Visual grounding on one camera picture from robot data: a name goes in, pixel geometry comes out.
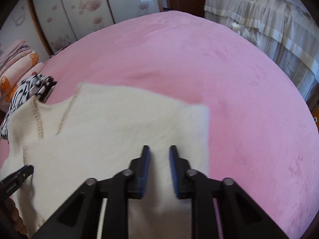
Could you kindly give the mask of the person's left hand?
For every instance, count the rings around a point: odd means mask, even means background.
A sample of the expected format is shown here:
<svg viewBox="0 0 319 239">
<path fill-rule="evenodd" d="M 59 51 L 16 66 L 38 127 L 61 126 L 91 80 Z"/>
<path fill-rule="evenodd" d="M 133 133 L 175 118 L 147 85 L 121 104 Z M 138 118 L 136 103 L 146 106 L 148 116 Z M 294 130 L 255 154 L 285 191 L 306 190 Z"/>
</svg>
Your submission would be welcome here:
<svg viewBox="0 0 319 239">
<path fill-rule="evenodd" d="M 27 228 L 20 217 L 19 211 L 13 199 L 10 197 L 5 200 L 4 203 L 5 212 L 7 214 L 10 224 L 13 226 L 14 230 L 19 234 L 27 236 Z"/>
</svg>

